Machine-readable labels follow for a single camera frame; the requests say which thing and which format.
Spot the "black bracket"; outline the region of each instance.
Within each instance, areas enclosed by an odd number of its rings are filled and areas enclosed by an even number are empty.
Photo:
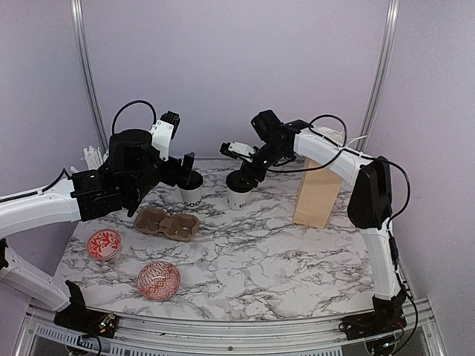
[[[5,250],[7,249],[7,241],[6,239],[1,239],[0,240],[0,269],[2,268],[8,268],[8,261],[7,258],[5,257]]]
[[[396,349],[398,339],[394,335],[388,335],[380,339],[366,342],[366,350],[372,356],[390,356]]]
[[[406,294],[403,290],[392,300],[373,297],[374,311],[344,317],[341,319],[340,331],[345,333],[348,340],[355,340],[401,330],[407,326],[402,311],[405,300]]]
[[[84,297],[78,285],[67,280],[71,304],[64,310],[56,313],[54,323],[68,329],[77,330],[86,334],[95,334],[113,338],[116,332],[118,318],[108,321],[107,328],[101,328],[101,322],[109,315],[103,311],[90,310],[86,307]]]

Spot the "cardboard cup holder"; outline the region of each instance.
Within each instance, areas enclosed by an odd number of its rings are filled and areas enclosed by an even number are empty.
[[[189,242],[200,227],[200,220],[195,215],[168,215],[161,209],[145,208],[134,221],[136,230],[147,235],[158,236],[161,232],[167,238]]]

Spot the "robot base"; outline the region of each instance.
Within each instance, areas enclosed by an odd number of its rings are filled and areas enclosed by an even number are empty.
[[[66,281],[66,284],[71,292],[71,304],[65,310],[56,313],[54,323],[78,332],[113,338],[117,318],[108,320],[107,326],[101,328],[99,325],[108,317],[109,313],[86,308],[81,289],[69,280]]]

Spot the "metal frame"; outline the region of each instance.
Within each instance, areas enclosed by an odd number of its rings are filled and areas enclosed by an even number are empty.
[[[399,14],[399,0],[390,0],[387,8],[386,27],[384,28],[383,43],[381,46],[381,53],[379,54],[378,69],[374,79],[373,91],[371,93],[370,102],[364,115],[363,126],[361,127],[360,136],[365,136],[358,141],[356,146],[357,151],[364,151],[367,141],[369,139],[371,128],[373,127],[378,110],[379,97],[384,84],[384,79],[387,75],[387,69],[391,55],[393,54],[394,39],[396,37],[396,24]]]
[[[437,330],[432,309],[427,299],[416,301],[419,310],[419,325],[427,327],[433,340],[437,339]],[[407,328],[415,323],[414,310],[410,303],[405,303],[404,314]],[[123,355],[129,350],[153,350],[158,355],[181,356],[192,355],[312,355],[321,351],[338,348],[363,341],[375,340],[387,334],[360,340],[347,341],[338,330],[342,315],[314,317],[310,319],[220,322],[202,320],[177,320],[161,317],[146,317],[117,313],[119,323],[113,340],[102,338],[104,355]],[[37,334],[50,333],[50,338],[74,343],[77,333],[66,331],[53,324],[54,313],[43,309],[39,302],[32,300],[17,343],[15,356],[27,356],[33,339]],[[95,341],[91,340],[84,347],[93,349]],[[437,344],[430,346],[431,356],[444,356],[437,351]]]
[[[79,51],[79,60],[82,68],[82,75],[85,80],[89,105],[91,106],[92,117],[94,119],[94,126],[96,128],[97,137],[99,138],[100,148],[102,149],[102,152],[106,152],[108,148],[108,137],[105,134],[104,122],[102,121],[96,89],[94,88],[88,43],[86,41],[84,21],[82,19],[81,0],[71,0],[71,9],[73,13],[74,33],[76,34],[76,43]]]

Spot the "cup lid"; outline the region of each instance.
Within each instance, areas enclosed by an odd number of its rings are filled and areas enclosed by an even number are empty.
[[[177,185],[180,189],[192,191],[193,189],[197,189],[201,185],[203,185],[203,176],[196,171],[191,171],[188,182],[186,182],[185,184],[179,182]]]
[[[236,193],[248,193],[252,190],[252,187],[246,185],[246,183],[242,182],[240,179],[239,171],[233,171],[226,177],[226,185],[232,191]]]

